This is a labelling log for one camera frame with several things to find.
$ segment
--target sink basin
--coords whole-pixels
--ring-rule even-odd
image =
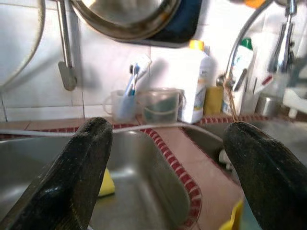
[[[68,138],[0,141],[0,220]],[[94,230],[172,230],[189,218],[189,194],[152,138],[142,132],[114,135],[107,164],[115,195],[97,199]]]
[[[255,121],[249,122],[258,127],[268,135],[282,142],[304,165],[307,166],[307,132],[295,126],[291,122],[283,120]],[[209,132],[223,137],[223,132],[230,123],[210,123],[202,127]],[[223,143],[208,135],[192,129],[184,130],[189,138],[200,147],[216,164],[226,173],[230,173],[224,164],[218,161],[219,153],[224,148]]]

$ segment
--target tiled wall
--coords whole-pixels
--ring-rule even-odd
[[[203,0],[196,39],[210,47],[215,76],[225,71],[233,42],[253,9],[238,1]],[[118,43],[93,31],[78,21],[67,8],[78,87],[66,91],[57,63],[63,59],[56,5],[46,0],[47,20],[41,45],[22,74],[1,95],[0,121],[44,120],[106,115],[102,104],[110,92],[124,89],[129,79],[129,65],[139,55],[153,60],[153,69],[140,87],[172,87],[179,81],[172,62],[184,50]],[[0,0],[1,55],[0,81],[12,72],[29,52],[37,28],[35,0]],[[265,75],[266,64],[277,42],[284,9],[273,4],[250,29],[256,52],[250,76]],[[307,7],[300,5],[294,18],[294,53],[307,53]],[[161,65],[159,71],[155,63]],[[302,77],[307,77],[307,68]]]

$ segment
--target green bottle cap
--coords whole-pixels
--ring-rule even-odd
[[[246,47],[247,49],[253,50],[253,46],[251,44],[251,38],[246,37],[241,41],[241,45]]]

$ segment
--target white cable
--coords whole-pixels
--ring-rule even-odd
[[[38,49],[45,27],[46,6],[45,6],[45,0],[37,0],[37,4],[38,4],[38,30],[35,35],[35,42],[31,47],[29,54],[22,60],[20,66],[7,77],[4,83],[0,85],[0,92],[3,91],[3,88],[7,84],[9,84],[12,80],[14,80],[21,73],[21,71],[29,64],[29,62],[32,60],[35,52]]]
[[[191,128],[194,130],[197,130],[201,133],[205,133],[209,135],[210,137],[218,140],[223,141],[220,137],[217,135],[207,131],[204,128],[201,128],[199,126],[190,125],[186,123],[173,123],[173,124],[157,124],[157,125],[141,125],[141,126],[132,126],[132,127],[126,127],[126,128],[119,128],[114,129],[113,133],[121,133],[121,132],[129,132],[129,131],[138,131],[140,129],[148,129],[148,128],[170,128],[170,127],[185,127],[185,128]],[[0,129],[0,134],[9,134],[9,135],[24,135],[24,136],[36,136],[36,137],[71,137],[75,133],[56,133],[56,132],[40,132],[40,131],[26,131],[26,130],[13,130],[13,129]]]

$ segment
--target yellow sponge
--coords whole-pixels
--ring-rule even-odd
[[[112,193],[115,193],[115,186],[114,186],[114,182],[111,178],[110,172],[106,168],[105,174],[104,174],[104,179],[102,181],[98,197],[106,196],[106,195],[109,195],[109,194],[112,194]]]

